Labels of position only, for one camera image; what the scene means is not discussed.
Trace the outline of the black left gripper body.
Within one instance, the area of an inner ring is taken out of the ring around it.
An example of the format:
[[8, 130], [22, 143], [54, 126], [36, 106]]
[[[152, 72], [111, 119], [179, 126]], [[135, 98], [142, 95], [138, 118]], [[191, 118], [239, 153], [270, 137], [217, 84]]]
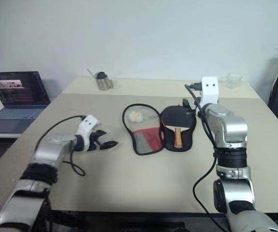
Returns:
[[89, 148], [87, 151], [94, 151], [97, 149], [97, 145], [100, 145], [98, 139], [94, 137], [94, 132], [92, 132], [89, 136]]

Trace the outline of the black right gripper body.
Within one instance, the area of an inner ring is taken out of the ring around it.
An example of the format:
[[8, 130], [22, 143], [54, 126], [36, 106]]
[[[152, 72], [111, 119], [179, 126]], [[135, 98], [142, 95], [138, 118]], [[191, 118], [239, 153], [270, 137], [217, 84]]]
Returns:
[[201, 111], [200, 111], [200, 109], [198, 108], [198, 103], [199, 103], [199, 105], [200, 105], [200, 99], [198, 99], [198, 102], [194, 101], [194, 106], [195, 106], [194, 114], [195, 114], [198, 118], [201, 118]]

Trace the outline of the black table tennis paddle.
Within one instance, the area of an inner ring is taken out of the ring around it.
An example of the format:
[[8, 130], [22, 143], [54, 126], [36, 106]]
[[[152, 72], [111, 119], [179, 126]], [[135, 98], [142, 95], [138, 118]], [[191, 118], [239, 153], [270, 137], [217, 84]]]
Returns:
[[173, 105], [166, 107], [161, 113], [163, 126], [174, 134], [173, 147], [175, 149], [182, 149], [186, 146], [188, 139], [185, 137], [188, 133], [192, 134], [196, 126], [196, 118], [188, 118], [186, 109], [180, 105]]

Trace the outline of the black paddle case red mesh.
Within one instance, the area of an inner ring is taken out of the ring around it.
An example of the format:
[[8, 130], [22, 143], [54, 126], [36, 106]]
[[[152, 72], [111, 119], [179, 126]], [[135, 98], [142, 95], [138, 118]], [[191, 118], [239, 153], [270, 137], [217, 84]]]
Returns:
[[[128, 120], [128, 114], [131, 111], [141, 112], [145, 120], [141, 123], [133, 123]], [[150, 155], [163, 149], [172, 152], [185, 152], [191, 149], [193, 145], [193, 132], [188, 133], [185, 138], [186, 146], [182, 149], [173, 147], [174, 134], [166, 129], [161, 121], [161, 113], [154, 107], [136, 103], [127, 106], [122, 114], [122, 123], [132, 139], [132, 146], [137, 155]]]

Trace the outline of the white ping pong ball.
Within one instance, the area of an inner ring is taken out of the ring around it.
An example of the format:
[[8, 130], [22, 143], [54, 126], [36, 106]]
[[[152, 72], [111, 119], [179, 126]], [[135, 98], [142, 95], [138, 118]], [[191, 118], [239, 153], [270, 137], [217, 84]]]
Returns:
[[133, 123], [141, 123], [145, 120], [145, 118], [141, 112], [131, 111], [128, 114], [128, 120]]

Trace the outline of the tan cardboard table sheet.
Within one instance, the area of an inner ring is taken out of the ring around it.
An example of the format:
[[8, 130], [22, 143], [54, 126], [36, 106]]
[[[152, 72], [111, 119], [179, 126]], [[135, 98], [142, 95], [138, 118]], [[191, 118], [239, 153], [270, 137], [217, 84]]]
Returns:
[[[50, 202], [54, 210], [87, 212], [201, 213], [192, 186], [210, 168], [213, 148], [201, 124], [187, 152], [139, 156], [122, 124], [130, 104], [145, 103], [158, 111], [180, 104], [180, 97], [61, 94], [0, 158], [0, 205], [26, 169], [37, 140], [60, 121], [52, 134], [75, 133], [78, 115], [93, 115], [118, 145], [112, 149], [74, 154], [86, 176], [62, 164]], [[278, 213], [278, 119], [259, 98], [222, 98], [220, 104], [248, 125], [247, 162], [255, 192], [255, 207]]]

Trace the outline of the clear plastic container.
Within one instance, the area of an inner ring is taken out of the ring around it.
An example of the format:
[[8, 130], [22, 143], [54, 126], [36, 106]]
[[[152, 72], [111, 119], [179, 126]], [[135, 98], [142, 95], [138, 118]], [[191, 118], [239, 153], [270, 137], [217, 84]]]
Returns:
[[240, 85], [241, 80], [242, 80], [242, 75], [234, 74], [234, 73], [228, 73], [219, 78], [221, 85], [228, 89], [237, 88]]

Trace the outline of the steel cup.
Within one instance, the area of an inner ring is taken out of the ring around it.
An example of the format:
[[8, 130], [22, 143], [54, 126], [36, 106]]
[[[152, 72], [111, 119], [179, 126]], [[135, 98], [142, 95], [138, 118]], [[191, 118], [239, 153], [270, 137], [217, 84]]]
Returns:
[[109, 78], [101, 80], [96, 79], [96, 83], [100, 90], [109, 90], [114, 88], [113, 82]]

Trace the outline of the open blue laptop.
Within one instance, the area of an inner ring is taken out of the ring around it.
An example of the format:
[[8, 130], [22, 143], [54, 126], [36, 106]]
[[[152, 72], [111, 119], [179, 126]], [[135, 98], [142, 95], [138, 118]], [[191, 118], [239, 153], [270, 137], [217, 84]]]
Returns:
[[0, 72], [0, 134], [22, 134], [50, 104], [37, 71]]

